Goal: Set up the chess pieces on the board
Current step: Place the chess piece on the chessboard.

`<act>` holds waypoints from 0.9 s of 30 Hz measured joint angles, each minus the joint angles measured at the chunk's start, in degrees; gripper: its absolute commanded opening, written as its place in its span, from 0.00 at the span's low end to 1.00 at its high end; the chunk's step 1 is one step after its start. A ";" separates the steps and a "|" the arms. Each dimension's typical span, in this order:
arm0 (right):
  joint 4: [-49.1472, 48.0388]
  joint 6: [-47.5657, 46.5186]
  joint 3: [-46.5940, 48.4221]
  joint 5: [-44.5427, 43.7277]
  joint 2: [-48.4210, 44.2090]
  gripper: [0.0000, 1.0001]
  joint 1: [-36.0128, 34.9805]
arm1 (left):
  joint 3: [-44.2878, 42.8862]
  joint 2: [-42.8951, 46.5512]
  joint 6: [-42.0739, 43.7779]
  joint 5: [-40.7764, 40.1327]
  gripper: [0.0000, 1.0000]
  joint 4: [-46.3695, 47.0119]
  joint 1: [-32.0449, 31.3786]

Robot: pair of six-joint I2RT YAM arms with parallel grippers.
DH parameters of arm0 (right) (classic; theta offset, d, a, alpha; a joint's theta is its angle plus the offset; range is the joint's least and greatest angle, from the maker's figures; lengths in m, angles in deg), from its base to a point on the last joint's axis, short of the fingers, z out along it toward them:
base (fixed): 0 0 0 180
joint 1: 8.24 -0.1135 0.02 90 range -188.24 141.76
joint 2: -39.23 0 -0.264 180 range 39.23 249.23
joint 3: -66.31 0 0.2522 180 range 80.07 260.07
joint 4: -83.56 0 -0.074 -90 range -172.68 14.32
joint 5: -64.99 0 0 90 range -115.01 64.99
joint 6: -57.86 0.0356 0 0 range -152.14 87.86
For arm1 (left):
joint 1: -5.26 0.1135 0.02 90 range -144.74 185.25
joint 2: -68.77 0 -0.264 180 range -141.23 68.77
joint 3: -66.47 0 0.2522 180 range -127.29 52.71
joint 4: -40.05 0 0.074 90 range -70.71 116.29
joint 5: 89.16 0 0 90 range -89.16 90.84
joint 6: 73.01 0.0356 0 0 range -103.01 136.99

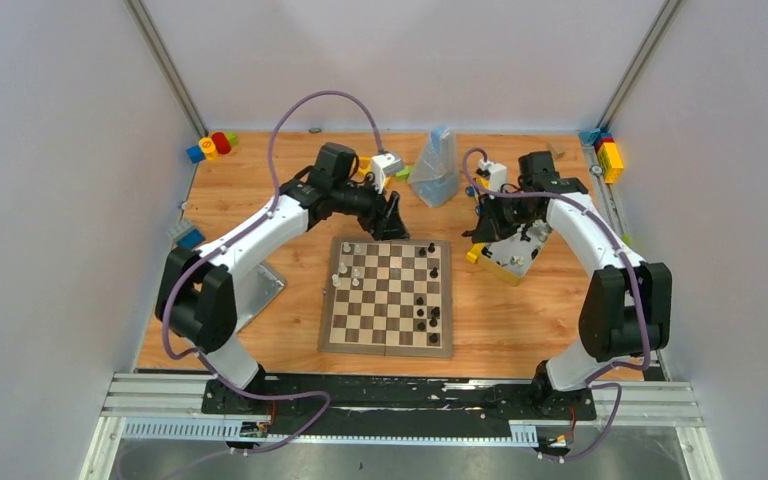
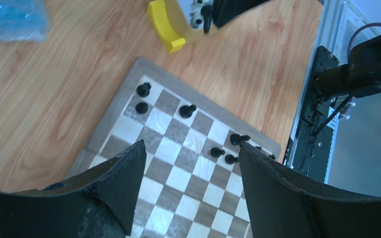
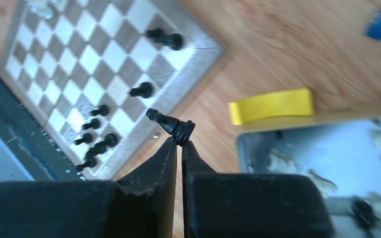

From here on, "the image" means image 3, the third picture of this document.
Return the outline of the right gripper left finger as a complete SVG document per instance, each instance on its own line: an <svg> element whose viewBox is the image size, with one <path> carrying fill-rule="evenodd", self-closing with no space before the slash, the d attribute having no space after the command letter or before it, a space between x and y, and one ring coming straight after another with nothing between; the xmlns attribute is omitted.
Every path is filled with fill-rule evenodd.
<svg viewBox="0 0 381 238"><path fill-rule="evenodd" d="M0 238L170 238L177 145L112 180L0 182Z"/></svg>

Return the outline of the wooden chess board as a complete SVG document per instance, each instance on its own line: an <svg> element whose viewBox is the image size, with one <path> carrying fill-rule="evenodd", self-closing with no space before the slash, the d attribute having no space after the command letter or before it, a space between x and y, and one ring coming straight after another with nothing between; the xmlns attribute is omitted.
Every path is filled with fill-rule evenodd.
<svg viewBox="0 0 381 238"><path fill-rule="evenodd" d="M176 0L50 0L50 19L16 3L0 56L4 82L73 164L85 123L93 141L119 143L85 168L110 179L153 135L145 115L170 113L218 60L223 48Z"/></svg>

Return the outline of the black knight chess piece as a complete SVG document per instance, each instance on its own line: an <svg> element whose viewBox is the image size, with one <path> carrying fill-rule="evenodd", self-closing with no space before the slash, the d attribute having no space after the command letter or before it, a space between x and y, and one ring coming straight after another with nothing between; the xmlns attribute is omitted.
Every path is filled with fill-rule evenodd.
<svg viewBox="0 0 381 238"><path fill-rule="evenodd" d="M176 144L183 147L189 141L189 138L195 128L195 123L191 120L182 121L174 117L166 116L156 109L149 108L146 116L153 122L158 123L169 135L171 135Z"/></svg>

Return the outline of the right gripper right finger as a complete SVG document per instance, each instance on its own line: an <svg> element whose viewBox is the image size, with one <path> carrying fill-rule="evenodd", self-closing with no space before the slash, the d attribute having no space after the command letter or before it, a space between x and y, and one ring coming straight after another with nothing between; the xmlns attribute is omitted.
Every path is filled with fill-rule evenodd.
<svg viewBox="0 0 381 238"><path fill-rule="evenodd" d="M187 238L331 238L334 227L313 182L292 174L221 174L189 141L182 148Z"/></svg>

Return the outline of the yellow tin with chess pieces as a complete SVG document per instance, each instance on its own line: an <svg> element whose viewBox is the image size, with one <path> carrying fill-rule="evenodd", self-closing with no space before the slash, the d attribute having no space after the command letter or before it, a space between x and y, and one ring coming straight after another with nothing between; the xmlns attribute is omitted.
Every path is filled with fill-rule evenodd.
<svg viewBox="0 0 381 238"><path fill-rule="evenodd" d="M244 126L241 171L310 178L338 238L381 238L381 103Z"/></svg>

